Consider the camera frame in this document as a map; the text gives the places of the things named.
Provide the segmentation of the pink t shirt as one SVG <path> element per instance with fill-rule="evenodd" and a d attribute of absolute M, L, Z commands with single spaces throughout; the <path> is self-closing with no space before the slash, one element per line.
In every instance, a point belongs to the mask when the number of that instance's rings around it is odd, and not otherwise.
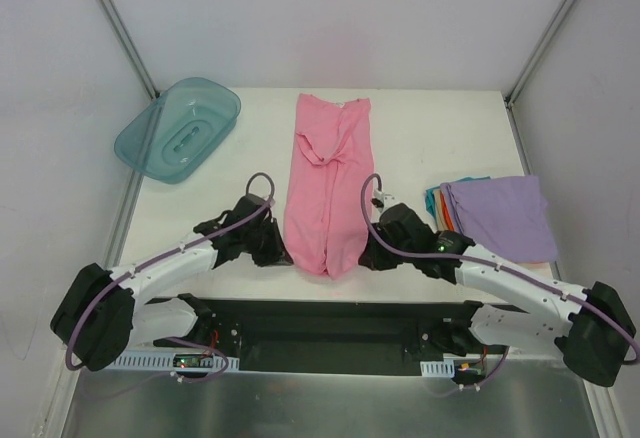
<path fill-rule="evenodd" d="M 298 97 L 284 243 L 308 273 L 339 279 L 365 250 L 371 206 L 360 204 L 360 194 L 374 172 L 370 111 L 368 99 L 340 105 Z"/>

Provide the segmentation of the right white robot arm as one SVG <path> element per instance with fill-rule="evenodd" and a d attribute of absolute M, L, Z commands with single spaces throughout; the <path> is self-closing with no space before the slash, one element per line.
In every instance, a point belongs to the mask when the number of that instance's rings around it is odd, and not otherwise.
<path fill-rule="evenodd" d="M 362 266 L 383 271 L 410 264 L 429 278 L 487 293 L 502 311 L 480 304 L 454 323 L 445 344 L 461 355 L 483 345 L 532 349 L 561 360 L 582 379 L 611 387 L 624 366 L 639 362 L 636 327 L 619 293 L 603 282 L 591 287 L 559 282 L 509 262 L 454 231 L 435 232 L 403 203 L 368 200 L 379 214 L 366 223 Z"/>

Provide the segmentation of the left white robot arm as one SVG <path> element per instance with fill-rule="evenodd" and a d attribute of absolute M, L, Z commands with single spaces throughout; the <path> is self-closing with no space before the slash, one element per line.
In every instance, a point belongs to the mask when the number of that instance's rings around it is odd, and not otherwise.
<path fill-rule="evenodd" d="M 203 301 L 190 293 L 164 295 L 243 253 L 258 267 L 293 262 L 270 207 L 253 194 L 197 224 L 179 243 L 154 257 L 112 269 L 96 263 L 83 267 L 50 323 L 66 347 L 67 367 L 100 371 L 127 348 L 147 343 L 215 344 L 214 313 Z"/>

